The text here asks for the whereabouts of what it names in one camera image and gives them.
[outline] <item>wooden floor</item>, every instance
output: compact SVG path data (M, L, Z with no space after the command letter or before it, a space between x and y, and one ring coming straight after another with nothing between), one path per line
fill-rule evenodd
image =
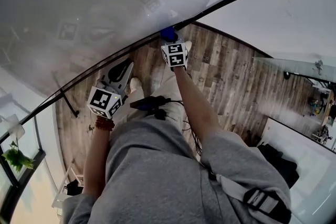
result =
M260 53L202 27L189 25L182 32L193 44L188 72L217 111L223 129L239 134L248 145L256 145L269 116L308 136L321 126L319 119L309 116L307 100L316 92L307 79L291 76L285 80L282 71L254 59L262 57ZM144 94L149 96L162 82L165 62L160 42L153 41L127 57L134 61L133 76L141 80ZM86 101L97 76L90 76L66 94L80 111L78 118L71 114L64 99L56 103L65 166L75 159L74 168L79 173L95 122ZM184 135L194 147L190 132Z

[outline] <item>black pole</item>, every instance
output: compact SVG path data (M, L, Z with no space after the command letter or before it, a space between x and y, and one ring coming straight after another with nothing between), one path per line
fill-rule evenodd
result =
M65 102L67 103L69 109L71 110L71 112L73 113L73 115L77 118L78 117L78 114L79 114L79 111L78 110L74 110L72 105L70 104L67 96L65 95L65 93L63 92L62 88L59 88L59 91L61 92L61 94L63 95L63 98L65 100Z
M69 109L71 110L71 112L73 113L73 115L77 118L78 117L78 114L79 114L79 111L78 110L74 110L72 105L70 104L67 96L65 95L62 87L60 86L60 84L58 83L58 80L56 78L56 75L55 75L55 72L51 72L52 75L53 75L53 78L54 78L54 82L56 83L57 87L59 88L59 91L61 92L61 96L64 98L65 102L67 103Z
M325 79L319 79L319 78L317 78L317 77L310 77L310 76L305 76L305 75L302 75L302 74L295 74L295 73L287 72L287 71L284 71L284 73L292 74L292 75L294 75L294 76L299 76L299 77L303 77L303 78L306 78L306 79L313 79L313 80L316 80L316 81L319 81L319 82L324 82L324 83L326 83L326 84L329 84L329 82L331 82L332 84L335 84L335 83L332 82L332 81L325 80Z

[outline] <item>buckle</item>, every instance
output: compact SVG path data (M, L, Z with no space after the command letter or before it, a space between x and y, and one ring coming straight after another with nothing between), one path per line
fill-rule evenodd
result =
M280 223L289 223L290 221L291 211L287 209L275 191L265 192L260 188L250 189L245 192L243 203Z
M263 210L260 210L260 206L262 206L262 204L268 197L271 197L272 199L278 202L281 201L275 192L266 193L260 188L253 188L253 189L248 190L244 194L243 202L247 204L253 210L264 212Z

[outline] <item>blue object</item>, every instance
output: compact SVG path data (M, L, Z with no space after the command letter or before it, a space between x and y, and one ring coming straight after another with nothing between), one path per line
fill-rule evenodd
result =
M174 42L178 39L177 34L174 31L172 26L164 28L160 31L161 38L166 40L167 42Z

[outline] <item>beaded bracelet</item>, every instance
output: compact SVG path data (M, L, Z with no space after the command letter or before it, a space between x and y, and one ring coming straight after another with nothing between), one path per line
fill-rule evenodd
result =
M112 131L114 128L114 122L113 120L97 116L96 128L104 131Z

